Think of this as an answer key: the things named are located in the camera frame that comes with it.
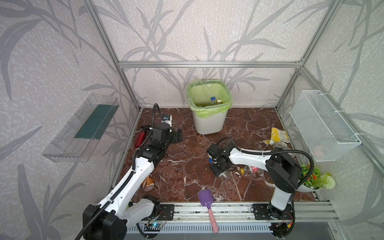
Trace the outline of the crushed blue label bottle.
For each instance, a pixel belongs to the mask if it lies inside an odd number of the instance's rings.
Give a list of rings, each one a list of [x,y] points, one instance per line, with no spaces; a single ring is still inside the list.
[[[209,162],[210,168],[216,177],[221,179],[221,181],[227,181],[230,179],[228,170],[232,165],[229,164],[225,158],[219,159],[216,162],[214,162],[213,159],[209,159]]]

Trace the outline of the artificial flower pot plant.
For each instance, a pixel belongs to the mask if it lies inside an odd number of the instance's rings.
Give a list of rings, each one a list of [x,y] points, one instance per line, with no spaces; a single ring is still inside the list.
[[[312,175],[298,187],[298,192],[310,193],[321,189],[332,190],[336,186],[336,181],[329,172],[322,173],[314,168]]]

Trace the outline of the blue cap water bottle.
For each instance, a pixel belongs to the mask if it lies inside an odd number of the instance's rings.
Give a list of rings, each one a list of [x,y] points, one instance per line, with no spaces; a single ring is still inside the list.
[[[217,104],[216,97],[211,97],[211,105],[214,106]]]

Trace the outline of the purple pink silicone spatula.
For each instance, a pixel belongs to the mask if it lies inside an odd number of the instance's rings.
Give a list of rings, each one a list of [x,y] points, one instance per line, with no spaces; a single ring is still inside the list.
[[[199,196],[199,201],[200,201],[201,205],[208,209],[213,233],[214,234],[219,233],[219,228],[218,228],[216,219],[215,219],[213,211],[212,211],[212,204],[214,202],[214,199],[213,199],[211,191],[209,189],[202,190],[198,193],[198,196]]]

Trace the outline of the clear bottle near wrapper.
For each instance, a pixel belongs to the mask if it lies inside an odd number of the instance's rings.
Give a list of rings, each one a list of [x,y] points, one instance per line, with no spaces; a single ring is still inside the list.
[[[275,142],[273,140],[270,140],[268,145],[272,146],[273,148],[280,148],[282,150],[290,150],[291,148],[284,142]]]

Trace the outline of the aluminium front rail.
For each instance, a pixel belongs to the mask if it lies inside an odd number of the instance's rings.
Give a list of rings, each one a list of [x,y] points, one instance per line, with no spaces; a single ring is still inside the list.
[[[167,224],[209,223],[206,207],[199,202],[171,202],[174,209],[165,217],[160,214],[159,222]],[[214,202],[212,211],[217,223],[252,223],[256,222],[252,205],[254,202]],[[294,202],[296,222],[339,222],[330,202]]]

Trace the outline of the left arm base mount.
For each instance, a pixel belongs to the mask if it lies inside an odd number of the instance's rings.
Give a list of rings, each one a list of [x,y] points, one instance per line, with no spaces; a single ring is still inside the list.
[[[172,221],[174,213],[175,205],[173,204],[155,205],[152,214],[149,217],[143,218],[143,221]]]

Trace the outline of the pink label yellow cap bottle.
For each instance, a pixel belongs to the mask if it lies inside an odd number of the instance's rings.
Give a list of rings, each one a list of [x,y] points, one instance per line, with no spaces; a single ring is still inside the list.
[[[255,174],[259,171],[257,167],[252,167],[252,166],[244,166],[243,168],[240,168],[240,173],[242,175],[251,175]]]

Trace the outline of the brown coffee bottle lying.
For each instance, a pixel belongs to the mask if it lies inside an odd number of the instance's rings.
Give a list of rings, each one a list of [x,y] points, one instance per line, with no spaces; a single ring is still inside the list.
[[[150,192],[155,188],[155,181],[152,176],[146,177],[142,184],[142,188],[145,192]]]

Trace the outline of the green bin liner bag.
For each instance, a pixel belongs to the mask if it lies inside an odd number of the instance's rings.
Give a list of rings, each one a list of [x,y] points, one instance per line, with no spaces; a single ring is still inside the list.
[[[233,106],[233,96],[228,86],[221,80],[197,79],[186,89],[189,108],[200,118],[209,118],[217,113],[224,113]],[[211,97],[222,100],[222,104],[211,105]]]

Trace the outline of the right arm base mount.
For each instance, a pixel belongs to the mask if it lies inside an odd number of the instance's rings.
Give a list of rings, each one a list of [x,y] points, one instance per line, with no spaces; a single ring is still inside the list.
[[[251,212],[255,216],[255,220],[292,220],[293,207],[287,204],[284,210],[279,210],[271,204],[253,204]]]

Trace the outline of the clear acrylic wall shelf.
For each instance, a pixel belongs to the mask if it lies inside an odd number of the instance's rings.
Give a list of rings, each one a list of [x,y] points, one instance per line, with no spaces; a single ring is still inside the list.
[[[120,104],[117,97],[90,94],[42,156],[54,163],[86,163]]]

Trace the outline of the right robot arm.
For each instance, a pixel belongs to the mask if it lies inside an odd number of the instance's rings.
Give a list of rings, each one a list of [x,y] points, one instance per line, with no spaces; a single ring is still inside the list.
[[[294,199],[296,191],[314,172],[312,156],[300,150],[283,150],[275,147],[272,151],[255,151],[238,147],[230,137],[224,137],[207,148],[212,160],[211,169],[216,176],[235,165],[256,167],[269,173],[275,189],[267,211],[274,219],[282,217],[287,204]],[[303,168],[291,154],[305,156],[310,162],[309,172],[304,175]]]

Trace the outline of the red spray bottle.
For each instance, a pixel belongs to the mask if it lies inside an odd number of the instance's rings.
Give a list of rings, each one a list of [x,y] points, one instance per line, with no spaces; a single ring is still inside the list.
[[[151,132],[151,126],[146,125],[141,127],[141,131],[136,139],[134,147],[136,149],[140,148],[142,144],[145,142],[146,137],[149,135]]]

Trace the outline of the white trash bin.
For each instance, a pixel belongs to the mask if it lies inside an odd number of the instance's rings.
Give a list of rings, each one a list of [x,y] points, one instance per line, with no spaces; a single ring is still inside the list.
[[[196,131],[200,135],[209,135],[220,132],[226,120],[227,112],[217,113],[209,118],[200,118],[193,112],[193,119]]]

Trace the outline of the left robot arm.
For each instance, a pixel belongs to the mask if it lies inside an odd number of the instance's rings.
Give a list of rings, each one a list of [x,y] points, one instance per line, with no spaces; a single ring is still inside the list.
[[[83,212],[83,228],[77,240],[123,240],[128,229],[153,214],[156,201],[140,200],[129,205],[144,180],[166,156],[171,144],[182,142],[182,130],[172,127],[172,115],[160,114],[161,122],[152,122],[147,136],[133,153],[132,166],[116,187],[96,206],[89,205]]]

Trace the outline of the yellow snack wrapper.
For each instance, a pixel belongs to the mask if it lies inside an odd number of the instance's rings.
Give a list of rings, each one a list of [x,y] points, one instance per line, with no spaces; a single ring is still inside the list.
[[[287,135],[287,133],[283,130],[279,130],[277,128],[272,128],[271,129],[271,139],[270,140],[266,140],[265,141],[265,144],[267,145],[272,145],[274,143],[285,143],[285,144],[289,144],[290,143],[290,139]]]

